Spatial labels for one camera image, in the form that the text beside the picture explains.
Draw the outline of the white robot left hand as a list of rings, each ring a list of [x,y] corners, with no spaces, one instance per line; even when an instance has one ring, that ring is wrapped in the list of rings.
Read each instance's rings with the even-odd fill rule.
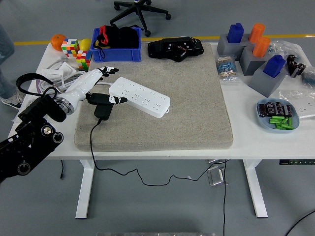
[[[86,94],[95,86],[101,77],[115,74],[118,71],[119,69],[117,68],[106,66],[91,70],[79,76],[59,97],[66,99],[74,107],[78,105],[79,101],[86,98]]]

